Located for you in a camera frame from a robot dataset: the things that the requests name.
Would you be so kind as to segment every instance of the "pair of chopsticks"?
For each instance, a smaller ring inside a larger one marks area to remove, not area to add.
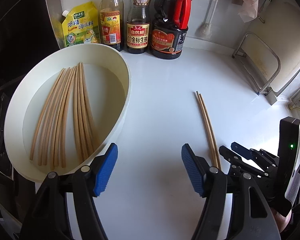
[[[204,104],[202,95],[199,94],[198,91],[197,91],[197,99],[198,99],[198,103],[199,103],[199,106],[201,109],[201,114],[202,114],[202,118],[204,121],[204,125],[206,127],[206,132],[207,132],[208,141],[209,141],[209,145],[210,145],[210,151],[211,151],[211,155],[212,155],[212,165],[221,170],[219,151],[217,148],[216,139],[213,134],[208,111]]]
[[[34,132],[34,138],[31,145],[30,160],[34,158],[35,144],[41,127],[38,149],[38,165],[47,165],[47,156],[50,142],[50,169],[59,165],[59,156],[61,166],[66,167],[65,155],[65,133],[68,104],[72,84],[74,81],[74,68],[63,68],[52,86],[48,97],[42,108],[37,127]]]
[[[74,137],[78,158],[82,163],[98,148],[99,139],[94,126],[88,91],[80,62],[74,77]]]
[[[83,64],[80,62],[72,68],[63,68],[42,108],[30,152],[32,161],[37,137],[41,131],[38,166],[47,165],[49,152],[52,171],[59,165],[62,168],[66,167],[66,120],[73,86],[74,137],[80,163],[86,160],[100,145],[92,118]]]

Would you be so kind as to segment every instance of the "blue gripper pad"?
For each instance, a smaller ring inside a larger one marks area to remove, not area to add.
[[[104,156],[103,163],[96,175],[96,185],[93,189],[96,196],[100,196],[101,192],[106,190],[110,175],[118,158],[117,145],[112,143]]]
[[[194,191],[199,193],[202,197],[204,190],[203,190],[203,175],[200,172],[200,168],[198,167],[198,163],[194,160],[196,156],[194,155],[193,151],[191,150],[190,146],[186,143],[183,145],[181,149],[181,157],[182,161],[186,167],[188,172],[188,176],[191,180],[192,186]]]

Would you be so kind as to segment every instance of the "white brush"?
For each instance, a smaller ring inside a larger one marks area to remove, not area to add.
[[[219,1],[219,0],[215,0],[215,2],[214,2],[213,10],[212,10],[212,13],[211,13],[209,22],[205,22],[205,23],[200,27],[200,36],[201,36],[201,38],[204,38],[204,39],[210,38],[211,22],[212,22],[212,19],[213,19],[213,15],[214,15],[214,13],[215,13],[215,11],[216,11],[216,7],[217,7],[218,1]]]

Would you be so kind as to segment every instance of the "bottle of dark sauce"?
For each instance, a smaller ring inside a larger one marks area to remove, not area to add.
[[[149,39],[151,0],[130,0],[127,17],[127,50],[132,54],[146,52]]]
[[[163,59],[180,57],[192,0],[155,0],[150,51]]]

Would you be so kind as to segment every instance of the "metal screw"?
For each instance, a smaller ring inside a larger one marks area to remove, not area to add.
[[[249,173],[246,173],[246,172],[243,174],[243,177],[245,179],[251,179],[251,175]]]
[[[81,171],[82,172],[88,172],[88,171],[90,171],[90,167],[89,166],[82,166]]]
[[[48,174],[49,179],[53,179],[55,176],[56,176],[56,173],[54,171],[52,171]]]
[[[209,171],[211,173],[218,173],[218,169],[216,167],[210,167]]]

